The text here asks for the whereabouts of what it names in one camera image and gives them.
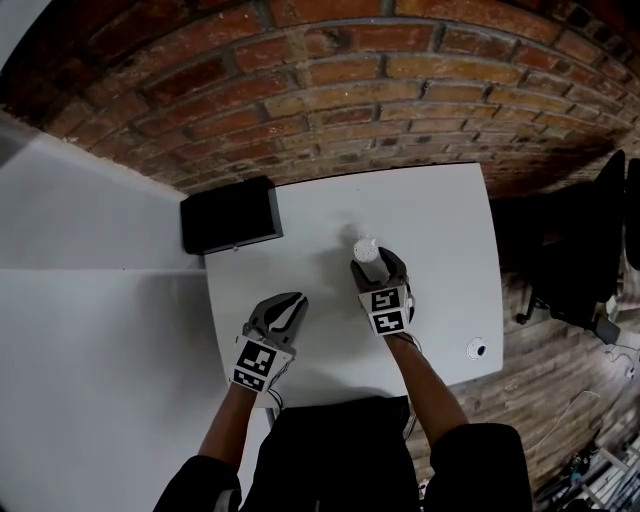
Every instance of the qr-like marker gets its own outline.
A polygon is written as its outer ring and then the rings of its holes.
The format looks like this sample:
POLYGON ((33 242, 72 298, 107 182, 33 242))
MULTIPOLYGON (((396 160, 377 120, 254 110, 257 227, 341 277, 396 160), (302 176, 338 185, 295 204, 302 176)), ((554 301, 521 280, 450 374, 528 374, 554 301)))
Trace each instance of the qr-like marker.
POLYGON ((233 382, 237 382, 238 384, 249 387, 257 392, 261 392, 262 388, 264 388, 263 380, 258 379, 253 375, 243 373, 240 370, 235 370, 233 372, 233 382))
POLYGON ((371 311, 400 307, 400 296, 397 288, 381 290, 371 294, 371 311))
POLYGON ((376 332, 378 334, 404 329, 402 313, 400 311, 392 311, 391 313, 374 316, 373 322, 376 325, 376 332))
POLYGON ((276 351, 247 341, 247 344, 238 358, 237 365, 251 373, 257 373, 266 377, 269 375, 271 365, 276 357, 276 351))

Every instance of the white wall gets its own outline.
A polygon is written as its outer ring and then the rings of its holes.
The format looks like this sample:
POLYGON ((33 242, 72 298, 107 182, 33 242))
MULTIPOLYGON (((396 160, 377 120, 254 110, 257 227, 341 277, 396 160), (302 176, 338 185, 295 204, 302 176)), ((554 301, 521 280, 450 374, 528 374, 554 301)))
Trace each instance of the white wall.
POLYGON ((0 268, 176 269, 177 191, 0 118, 0 268))
MULTIPOLYGON (((227 385, 204 271, 181 249, 182 198, 0 125, 7 512, 152 510, 196 453, 227 385)), ((267 431, 256 411, 245 494, 267 431)))
POLYGON ((200 275, 0 272, 0 502, 150 511, 226 385, 200 275))
POLYGON ((51 0, 0 0, 0 69, 51 0))

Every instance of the black shirt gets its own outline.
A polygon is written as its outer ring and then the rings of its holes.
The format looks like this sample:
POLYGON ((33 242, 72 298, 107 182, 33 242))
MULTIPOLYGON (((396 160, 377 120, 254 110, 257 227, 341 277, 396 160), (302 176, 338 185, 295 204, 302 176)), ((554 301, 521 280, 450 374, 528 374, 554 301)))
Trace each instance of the black shirt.
MULTIPOLYGON (((242 512, 531 510, 520 437, 497 424, 464 425, 435 443, 435 476, 419 504, 402 436, 408 417, 406 397, 284 410, 260 447, 242 512)), ((231 466, 197 456, 155 512, 236 512, 240 496, 231 466)))

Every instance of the person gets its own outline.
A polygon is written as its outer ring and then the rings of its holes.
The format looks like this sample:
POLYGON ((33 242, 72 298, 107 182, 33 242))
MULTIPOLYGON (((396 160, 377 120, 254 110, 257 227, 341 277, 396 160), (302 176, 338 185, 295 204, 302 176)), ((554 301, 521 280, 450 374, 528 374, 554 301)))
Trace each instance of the person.
MULTIPOLYGON (((406 397, 372 397, 284 409, 260 448, 242 512, 532 509, 522 443, 512 427, 469 424, 453 394, 404 333, 385 336, 432 447, 419 504, 403 437, 406 397)), ((162 494, 155 512, 239 509, 237 471, 256 393, 231 384, 198 455, 162 494)))

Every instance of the brick wall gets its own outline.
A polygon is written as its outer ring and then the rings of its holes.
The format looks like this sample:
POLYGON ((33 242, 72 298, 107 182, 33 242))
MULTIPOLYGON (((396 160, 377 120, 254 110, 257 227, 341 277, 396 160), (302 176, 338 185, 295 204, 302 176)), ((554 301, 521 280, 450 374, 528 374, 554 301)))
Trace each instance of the brick wall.
POLYGON ((478 161, 492 196, 640 155, 618 0, 53 0, 5 110, 187 193, 478 161))

